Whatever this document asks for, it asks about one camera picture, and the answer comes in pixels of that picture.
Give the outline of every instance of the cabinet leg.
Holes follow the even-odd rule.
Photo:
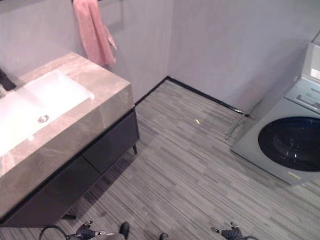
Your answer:
[[[62,219],[64,220],[75,220],[77,219],[77,217],[75,215],[69,215],[69,214],[66,214],[62,217]]]
[[[133,145],[132,148],[133,148],[134,154],[137,155],[138,154],[137,145]]]

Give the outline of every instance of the wooden floor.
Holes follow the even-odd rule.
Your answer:
[[[58,225],[71,234],[85,221],[131,240],[222,240],[211,226],[237,222],[260,240],[319,240],[320,181],[289,186],[230,152],[225,133],[238,114],[171,82],[137,107],[141,140]],[[0,229],[1,240],[34,240],[40,229]],[[63,239],[49,230],[44,239]]]

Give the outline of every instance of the sink drain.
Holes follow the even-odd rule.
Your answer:
[[[48,121],[48,120],[49,120],[49,116],[48,116],[48,115],[43,115],[43,116],[41,116],[41,117],[38,118],[38,123],[43,124],[43,123],[45,123],[45,122]]]

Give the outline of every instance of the faucet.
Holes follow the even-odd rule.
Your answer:
[[[0,84],[3,86],[3,88],[6,91],[10,91],[12,89],[14,89],[15,87],[17,87],[7,76],[7,74],[5,74],[4,71],[2,71],[0,69]]]

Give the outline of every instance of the dark cabinet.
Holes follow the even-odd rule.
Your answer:
[[[132,109],[0,219],[0,227],[56,223],[138,139],[137,116]]]
[[[136,113],[132,111],[82,155],[104,174],[138,140]]]
[[[100,174],[82,156],[36,191],[4,226],[43,226],[57,222],[99,179]]]

